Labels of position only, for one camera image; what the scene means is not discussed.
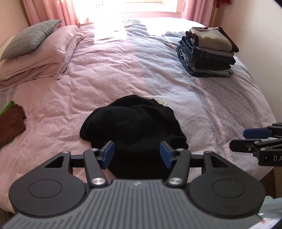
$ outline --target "pillowcase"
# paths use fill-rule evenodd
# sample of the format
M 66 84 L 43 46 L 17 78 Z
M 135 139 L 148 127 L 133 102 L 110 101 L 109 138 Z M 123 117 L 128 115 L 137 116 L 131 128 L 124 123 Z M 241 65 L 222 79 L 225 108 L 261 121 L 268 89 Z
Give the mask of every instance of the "pillowcase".
M 43 21 L 21 31 L 6 47 L 0 61 L 36 49 L 61 23 L 61 20 Z
M 65 62 L 60 64 L 60 74 L 59 76 L 55 79 L 60 79 L 62 73 L 65 71 L 66 67 L 68 66 L 72 54 L 74 52 L 74 49 L 76 47 L 76 45 L 83 39 L 84 37 L 79 36 L 78 34 L 74 35 L 74 37 L 72 38 L 72 40 L 68 43 L 67 47 L 66 47 L 66 57 L 65 57 Z
M 43 66 L 32 68 L 25 72 L 16 74 L 15 76 L 7 80 L 2 80 L 0 81 L 0 91 L 8 90 L 12 87 L 19 85 L 20 83 L 24 83 L 28 80 L 34 80 L 42 77 L 54 77 L 55 79 L 60 79 L 63 71 L 66 69 L 71 59 L 71 56 L 77 43 L 79 43 L 81 39 L 83 39 L 83 37 L 76 34 L 68 43 L 65 50 L 65 62 L 45 64 Z
M 10 44 L 10 42 L 14 39 L 15 36 L 10 37 L 8 40 L 6 40 L 6 42 L 0 47 L 0 57 L 2 56 L 4 50 L 6 49 L 6 47 L 8 46 L 8 44 Z
M 35 50 L 0 62 L 0 81 L 19 73 L 51 63 L 63 63 L 66 47 L 80 29 L 78 25 L 67 25 L 56 29 Z

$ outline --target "blue gripper pad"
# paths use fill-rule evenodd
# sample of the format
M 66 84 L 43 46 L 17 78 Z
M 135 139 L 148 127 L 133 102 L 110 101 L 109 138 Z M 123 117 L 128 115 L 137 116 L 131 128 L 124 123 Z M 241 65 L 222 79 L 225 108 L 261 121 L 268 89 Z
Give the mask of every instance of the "blue gripper pad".
M 160 143 L 160 155 L 166 167 L 168 169 L 173 169 L 173 160 L 171 158 L 171 153 L 162 142 Z
M 271 131 L 267 128 L 246 129 L 243 136 L 245 139 L 267 139 L 271 137 Z
M 114 156 L 114 142 L 112 142 L 108 148 L 104 151 L 104 156 L 101 161 L 101 169 L 108 168 L 112 158 Z

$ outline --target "folded clothes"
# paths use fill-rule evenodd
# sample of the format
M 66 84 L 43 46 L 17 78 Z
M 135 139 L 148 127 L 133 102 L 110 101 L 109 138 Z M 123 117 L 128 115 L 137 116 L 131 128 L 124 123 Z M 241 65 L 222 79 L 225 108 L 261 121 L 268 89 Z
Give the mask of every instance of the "folded clothes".
M 22 107 L 15 104 L 0 116 L 0 147 L 26 130 L 24 119 L 25 112 Z
M 185 52 L 182 52 L 182 50 L 179 50 L 180 55 L 184 58 L 184 61 L 186 62 L 186 65 L 188 67 L 191 68 L 192 71 L 194 72 L 203 72 L 203 73 L 209 73 L 209 74 L 216 74 L 216 75 L 221 75 L 221 76 L 232 76 L 233 75 L 233 71 L 231 69 L 227 69 L 227 70 L 218 70 L 218 71 L 214 71 L 214 70 L 201 70 L 201 69 L 196 69 L 191 65 L 191 62 L 189 61 L 187 55 L 185 54 Z
M 26 118 L 27 118 L 27 117 L 25 116 L 25 112 L 24 112 L 24 110 L 23 110 L 23 108 L 22 108 L 21 106 L 19 106 L 19 105 L 17 105 L 17 104 L 14 104 L 14 105 L 10 106 L 10 107 L 7 109 L 7 111 L 13 110 L 13 109 L 18 110 L 19 113 L 22 114 L 22 118 L 23 118 L 23 119 L 26 119 Z
M 4 110 L 0 111 L 0 115 L 2 115 L 10 106 L 14 105 L 15 102 L 11 100 L 4 108 Z
M 208 77 L 223 77 L 221 75 L 216 75 L 216 74 L 210 74 L 210 73 L 205 73 L 205 72 L 194 72 L 189 66 L 187 66 L 183 56 L 180 55 L 180 46 L 177 47 L 177 55 L 178 55 L 178 59 L 181 62 L 181 64 L 183 65 L 184 69 L 189 73 L 189 75 L 194 76 L 194 77 L 204 77 L 204 78 L 208 78 Z
M 191 47 L 188 45 L 185 45 L 183 41 L 179 41 L 180 47 L 182 51 L 185 52 L 188 59 L 190 60 L 193 67 L 197 69 L 202 70 L 226 70 L 231 68 L 228 63 L 224 63 L 222 61 L 210 59 L 210 58 L 203 58 L 203 57 L 197 57 L 193 53 L 191 53 Z
M 193 46 L 193 43 L 190 38 L 183 36 L 182 42 L 186 46 L 186 48 L 189 50 L 189 52 L 194 55 L 195 57 L 202 57 L 207 59 L 212 59 L 221 63 L 227 63 L 229 65 L 233 65 L 236 63 L 234 57 L 228 57 L 228 56 L 221 56 L 216 54 L 211 54 L 202 50 L 197 49 L 197 47 Z
M 193 39 L 193 45 L 195 47 L 239 52 L 237 45 L 221 27 L 192 27 L 190 31 L 186 31 L 186 36 Z
M 227 52 L 227 51 L 222 51 L 222 50 L 215 50 L 215 49 L 209 49 L 205 47 L 196 47 L 198 50 L 208 52 L 211 54 L 219 55 L 219 56 L 227 56 L 227 57 L 233 57 L 234 52 Z

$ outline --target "mattress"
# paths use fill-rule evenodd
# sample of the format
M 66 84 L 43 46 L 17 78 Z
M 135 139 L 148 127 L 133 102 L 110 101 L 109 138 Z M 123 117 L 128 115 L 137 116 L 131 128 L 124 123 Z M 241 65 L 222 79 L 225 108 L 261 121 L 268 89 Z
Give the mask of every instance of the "mattress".
M 257 179 L 270 167 L 252 154 L 234 153 L 229 142 L 247 128 L 271 125 L 275 118 L 263 94 L 236 58 L 230 78 L 195 78 L 178 60 L 176 48 L 186 30 L 202 26 L 176 18 L 144 18 L 84 25 L 66 72 L 27 81 L 0 92 L 0 109 L 21 105 L 26 131 L 0 149 L 0 207 L 13 211 L 11 184 L 57 153 L 82 154 L 90 142 L 79 137 L 84 120 L 98 107 L 136 94 L 171 107 L 192 153 L 212 150 Z M 74 174 L 86 181 L 83 169 Z M 193 168 L 189 181 L 201 174 Z

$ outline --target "pink pillow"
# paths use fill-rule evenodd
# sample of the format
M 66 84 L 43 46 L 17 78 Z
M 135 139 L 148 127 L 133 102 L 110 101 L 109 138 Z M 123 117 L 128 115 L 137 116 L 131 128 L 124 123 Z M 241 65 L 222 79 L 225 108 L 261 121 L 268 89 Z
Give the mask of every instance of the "pink pillow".
M 74 35 L 74 37 L 71 39 L 71 41 L 68 43 L 66 47 L 65 50 L 66 57 L 64 62 L 45 64 L 39 67 L 31 68 L 25 72 L 16 74 L 10 77 L 9 79 L 2 80 L 0 81 L 0 91 L 8 90 L 12 87 L 19 85 L 20 83 L 26 82 L 28 80 L 42 78 L 42 77 L 54 77 L 55 79 L 60 79 L 63 71 L 66 69 L 72 57 L 72 54 L 74 52 L 77 43 L 79 43 L 80 40 L 82 39 L 83 37 L 77 34 Z
M 66 47 L 79 29 L 80 24 L 58 28 L 34 51 L 1 61 L 0 81 L 39 66 L 64 63 Z

